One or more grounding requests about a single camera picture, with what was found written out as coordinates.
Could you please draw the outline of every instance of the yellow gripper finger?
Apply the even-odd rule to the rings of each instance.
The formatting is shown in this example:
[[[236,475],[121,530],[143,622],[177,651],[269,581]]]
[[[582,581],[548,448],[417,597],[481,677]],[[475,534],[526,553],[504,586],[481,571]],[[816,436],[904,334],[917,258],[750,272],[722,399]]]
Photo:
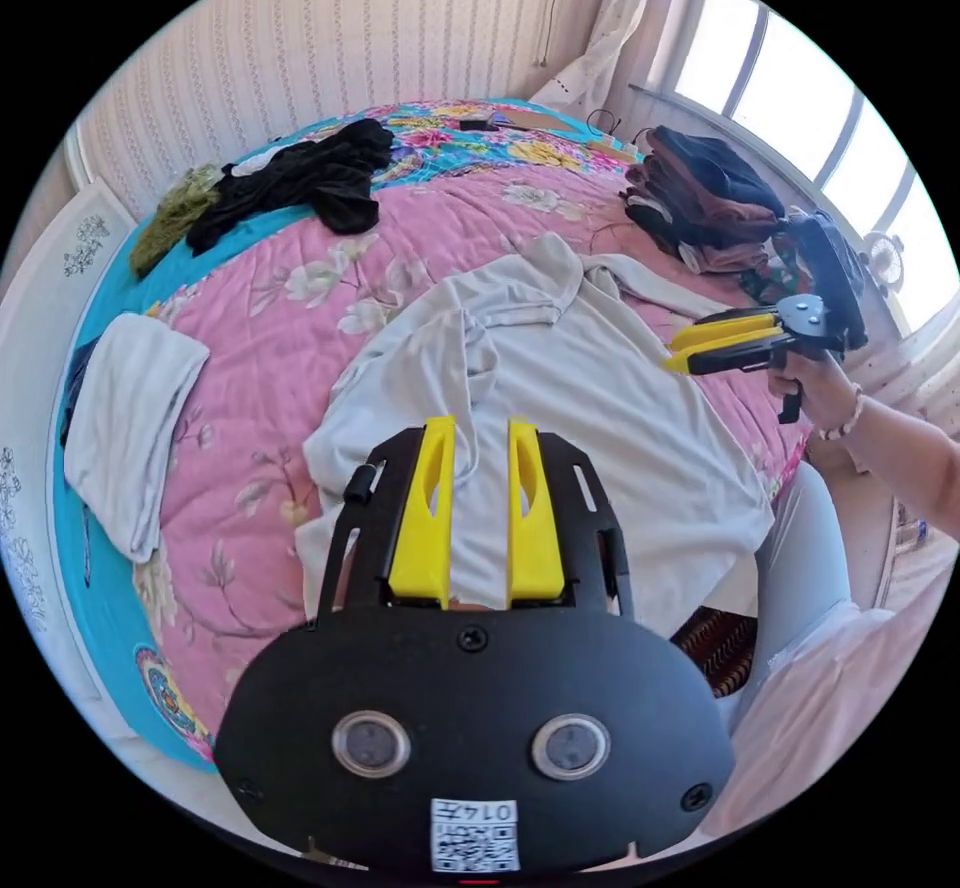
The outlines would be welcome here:
[[[508,451],[507,605],[553,601],[563,594],[563,563],[536,427],[511,419]]]
[[[428,419],[388,579],[395,597],[435,600],[443,609],[450,604],[455,435],[452,415]]]
[[[683,351],[691,345],[702,345],[708,341],[728,339],[750,331],[773,328],[777,324],[773,315],[744,315],[742,318],[729,318],[725,321],[708,321],[706,324],[693,324],[682,328],[667,347],[671,351]]]
[[[750,341],[762,341],[764,338],[776,338],[784,334],[781,328],[763,328],[758,331],[748,331],[742,335],[727,335],[726,337],[716,338],[712,341],[704,341],[701,344],[690,345],[682,351],[667,358],[663,367],[668,371],[675,371],[686,375],[690,373],[690,358],[692,355],[699,355],[706,351],[720,351],[723,348],[732,348],[734,345],[746,344]]]

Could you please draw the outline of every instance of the qr code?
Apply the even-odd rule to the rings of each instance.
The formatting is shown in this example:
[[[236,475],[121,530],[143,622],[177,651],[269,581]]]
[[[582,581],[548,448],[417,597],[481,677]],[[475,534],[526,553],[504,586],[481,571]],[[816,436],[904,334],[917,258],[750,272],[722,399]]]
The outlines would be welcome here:
[[[434,871],[519,871],[515,801],[431,802]]]

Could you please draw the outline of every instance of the bed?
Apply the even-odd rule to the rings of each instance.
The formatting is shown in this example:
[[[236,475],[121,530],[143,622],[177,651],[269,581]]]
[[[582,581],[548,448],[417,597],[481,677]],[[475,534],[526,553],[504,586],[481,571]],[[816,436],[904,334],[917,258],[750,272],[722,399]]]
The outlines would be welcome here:
[[[90,300],[75,347],[121,311],[160,302],[160,318],[211,352],[175,431],[162,546],[133,568],[132,583],[130,564],[66,485],[55,439],[51,448],[56,548],[84,650],[132,732],[170,758],[213,771],[232,686],[271,638],[302,622],[293,532],[319,505],[300,445],[365,341],[430,285],[555,231],[577,252],[627,253],[716,301],[750,303],[735,282],[693,274],[625,218],[624,164],[586,144],[596,140],[591,129],[563,119],[563,132],[459,130],[487,108],[448,101],[362,113],[397,146],[375,176],[380,222],[366,234],[339,237],[309,209],[282,209],[243,222],[197,257],[181,242],[137,282],[127,255],[141,225]],[[629,303],[662,339],[686,323]],[[775,496],[809,429],[777,423],[762,376],[697,383]]]

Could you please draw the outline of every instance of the pink floral bedspread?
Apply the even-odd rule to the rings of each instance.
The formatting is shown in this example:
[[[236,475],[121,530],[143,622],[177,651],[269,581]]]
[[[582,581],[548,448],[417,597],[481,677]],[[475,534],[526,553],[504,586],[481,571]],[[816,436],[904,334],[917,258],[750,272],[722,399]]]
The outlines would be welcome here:
[[[214,734],[265,644],[303,621],[293,530],[319,515],[300,445],[372,332],[429,286],[556,231],[576,251],[625,252],[693,291],[749,304],[663,255],[625,218],[621,170],[488,168],[378,194],[380,223],[351,238],[294,224],[182,289],[162,317],[210,349],[175,433],[156,592],[145,605],[183,699]],[[663,339],[686,320],[630,302]],[[767,482],[799,460],[808,428],[777,423],[763,374],[699,380]]]

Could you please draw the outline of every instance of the knee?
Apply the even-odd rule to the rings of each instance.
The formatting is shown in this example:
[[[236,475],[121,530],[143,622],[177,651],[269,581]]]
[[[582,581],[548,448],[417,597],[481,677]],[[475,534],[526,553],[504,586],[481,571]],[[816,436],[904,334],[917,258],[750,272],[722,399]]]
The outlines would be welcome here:
[[[823,475],[806,461],[801,461],[797,466],[793,478],[777,500],[777,507],[779,508],[787,498],[790,498],[794,504],[826,505],[833,510],[833,499],[827,483],[823,480]]]

